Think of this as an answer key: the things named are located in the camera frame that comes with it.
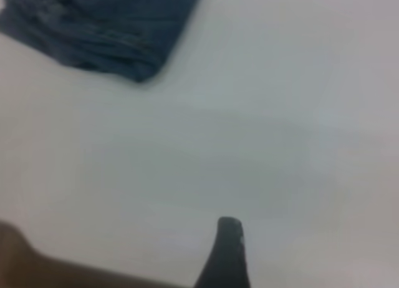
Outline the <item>worn black right gripper finger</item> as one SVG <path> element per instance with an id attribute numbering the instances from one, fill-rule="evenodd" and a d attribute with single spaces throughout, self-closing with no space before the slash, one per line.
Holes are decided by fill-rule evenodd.
<path id="1" fill-rule="evenodd" d="M 216 237 L 195 287 L 250 288 L 244 229 L 240 220 L 218 219 Z"/>

